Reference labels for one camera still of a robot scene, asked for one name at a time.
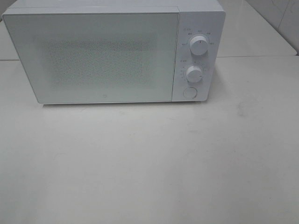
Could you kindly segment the upper white power knob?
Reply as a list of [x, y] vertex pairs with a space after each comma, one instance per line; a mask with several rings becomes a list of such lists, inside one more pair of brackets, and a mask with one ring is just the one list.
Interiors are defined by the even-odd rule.
[[209, 41], [203, 34], [193, 36], [189, 41], [190, 51], [195, 56], [203, 55], [208, 50]]

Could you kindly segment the white timer knob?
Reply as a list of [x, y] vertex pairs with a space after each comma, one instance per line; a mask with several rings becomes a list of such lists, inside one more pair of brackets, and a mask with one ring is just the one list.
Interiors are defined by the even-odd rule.
[[190, 66], [185, 75], [188, 82], [197, 83], [202, 80], [203, 71], [199, 66]]

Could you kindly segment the white microwave door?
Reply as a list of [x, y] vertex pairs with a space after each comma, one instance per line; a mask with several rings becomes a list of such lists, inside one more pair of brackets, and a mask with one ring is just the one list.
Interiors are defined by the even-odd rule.
[[170, 101], [178, 14], [5, 15], [41, 104]]

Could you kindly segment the white microwave oven body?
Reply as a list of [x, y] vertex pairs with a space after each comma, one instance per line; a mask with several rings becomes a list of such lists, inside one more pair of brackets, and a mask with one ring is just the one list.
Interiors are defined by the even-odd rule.
[[[168, 102], [205, 101], [226, 17], [225, 11], [216, 0], [18, 0], [3, 13], [2, 19], [4, 21], [5, 15], [19, 14], [149, 13], [178, 14], [172, 98]], [[200, 56], [193, 55], [189, 46], [190, 39], [197, 34], [203, 34], [209, 41], [207, 52]], [[201, 81], [187, 81], [185, 74], [190, 66], [199, 66], [202, 69]], [[183, 92], [188, 87], [197, 89], [195, 98], [184, 97]]]

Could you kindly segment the round white door button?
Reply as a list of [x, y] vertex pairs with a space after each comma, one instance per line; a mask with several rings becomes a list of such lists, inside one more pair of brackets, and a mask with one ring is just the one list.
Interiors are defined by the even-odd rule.
[[197, 89], [193, 87], [188, 87], [184, 90], [183, 95], [185, 98], [195, 98], [197, 96]]

